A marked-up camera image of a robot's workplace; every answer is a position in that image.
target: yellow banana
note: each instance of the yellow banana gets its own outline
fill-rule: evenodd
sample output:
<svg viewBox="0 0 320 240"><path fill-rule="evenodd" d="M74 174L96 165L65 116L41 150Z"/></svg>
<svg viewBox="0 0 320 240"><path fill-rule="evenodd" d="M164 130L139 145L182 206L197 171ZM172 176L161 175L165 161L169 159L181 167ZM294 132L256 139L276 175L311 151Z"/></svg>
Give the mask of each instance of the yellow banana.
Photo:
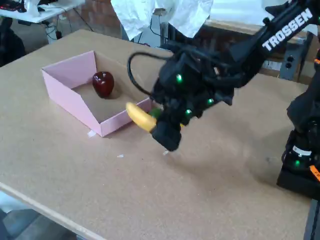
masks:
<svg viewBox="0 0 320 240"><path fill-rule="evenodd" d="M151 132L152 129L156 126L157 119L150 116L148 113L143 111L140 107L132 102L127 102L125 105L126 111L129 117L137 124L140 128Z"/></svg>

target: brick wall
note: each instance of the brick wall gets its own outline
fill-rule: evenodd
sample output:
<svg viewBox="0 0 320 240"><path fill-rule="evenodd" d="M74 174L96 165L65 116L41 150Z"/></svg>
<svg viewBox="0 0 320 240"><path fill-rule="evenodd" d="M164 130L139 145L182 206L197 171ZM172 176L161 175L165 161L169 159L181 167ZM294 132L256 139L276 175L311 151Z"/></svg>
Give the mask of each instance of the brick wall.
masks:
<svg viewBox="0 0 320 240"><path fill-rule="evenodd" d="M121 36L120 21L111 5L111 0L86 0L85 4L77 7L76 10L95 32L113 37ZM88 29L74 10L70 10L63 15L69 17L72 31ZM60 24L64 25L64 29L68 29L69 21L63 19L59 21Z"/></svg>

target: red apple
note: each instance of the red apple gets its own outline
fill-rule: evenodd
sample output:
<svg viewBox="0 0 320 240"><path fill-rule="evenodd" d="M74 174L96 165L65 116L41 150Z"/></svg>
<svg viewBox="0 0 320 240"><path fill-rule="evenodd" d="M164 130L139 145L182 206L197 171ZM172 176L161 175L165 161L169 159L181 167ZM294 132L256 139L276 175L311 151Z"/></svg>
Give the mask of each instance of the red apple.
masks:
<svg viewBox="0 0 320 240"><path fill-rule="evenodd" d="M93 75L92 85L100 98L107 99L114 89L115 80L110 72L99 71Z"/></svg>

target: pink cardboard box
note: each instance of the pink cardboard box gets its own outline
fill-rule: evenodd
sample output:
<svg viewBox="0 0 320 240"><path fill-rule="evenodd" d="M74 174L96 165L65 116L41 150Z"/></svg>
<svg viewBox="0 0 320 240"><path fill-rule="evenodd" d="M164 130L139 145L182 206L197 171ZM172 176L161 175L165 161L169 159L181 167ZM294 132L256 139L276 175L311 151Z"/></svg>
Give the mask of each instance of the pink cardboard box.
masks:
<svg viewBox="0 0 320 240"><path fill-rule="evenodd" d="M110 72L114 78L109 99L100 98L92 87L92 76L100 71ZM151 109L151 100L131 83L127 67L98 52L46 66L42 74L49 97L101 137L131 122L126 102L136 103L146 112ZM143 85L139 76L134 77Z"/></svg>

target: white desk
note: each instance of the white desk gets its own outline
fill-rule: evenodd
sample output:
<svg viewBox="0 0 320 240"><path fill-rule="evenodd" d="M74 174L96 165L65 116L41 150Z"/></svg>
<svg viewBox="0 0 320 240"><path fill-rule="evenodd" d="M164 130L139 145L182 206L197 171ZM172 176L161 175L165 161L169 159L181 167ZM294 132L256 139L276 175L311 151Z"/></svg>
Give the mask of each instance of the white desk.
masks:
<svg viewBox="0 0 320 240"><path fill-rule="evenodd" d="M51 19L55 16L63 14L64 12L74 9L85 3L86 0L58 0L57 2L48 5L40 5L45 11L39 12L39 16L32 16L27 12L8 11L0 9L0 16L12 19L23 20L31 23L41 23L44 20ZM49 44L54 42L56 38L56 31L52 31L54 24L51 22L48 28L45 29Z"/></svg>

